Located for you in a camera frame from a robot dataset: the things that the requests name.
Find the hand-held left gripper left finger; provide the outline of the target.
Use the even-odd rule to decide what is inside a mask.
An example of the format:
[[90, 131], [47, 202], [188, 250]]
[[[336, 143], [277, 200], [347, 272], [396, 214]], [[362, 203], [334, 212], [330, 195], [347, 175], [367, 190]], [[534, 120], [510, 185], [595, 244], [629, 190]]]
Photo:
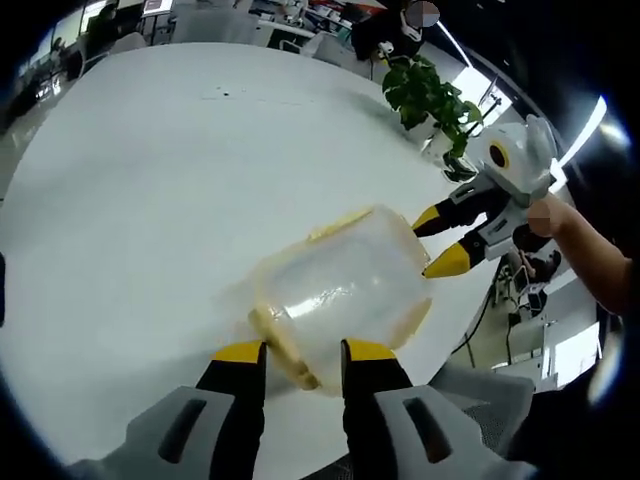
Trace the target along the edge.
[[124, 442], [67, 468], [72, 479], [251, 479], [264, 432], [267, 345], [217, 351], [182, 386], [129, 422]]

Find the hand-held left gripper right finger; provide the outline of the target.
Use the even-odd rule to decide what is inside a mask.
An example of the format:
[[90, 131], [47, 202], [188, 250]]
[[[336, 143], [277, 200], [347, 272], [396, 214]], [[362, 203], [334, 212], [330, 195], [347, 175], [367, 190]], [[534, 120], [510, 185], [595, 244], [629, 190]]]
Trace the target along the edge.
[[507, 457], [534, 393], [526, 378], [443, 366], [425, 385], [386, 346], [341, 343], [343, 428], [357, 479], [532, 479]]

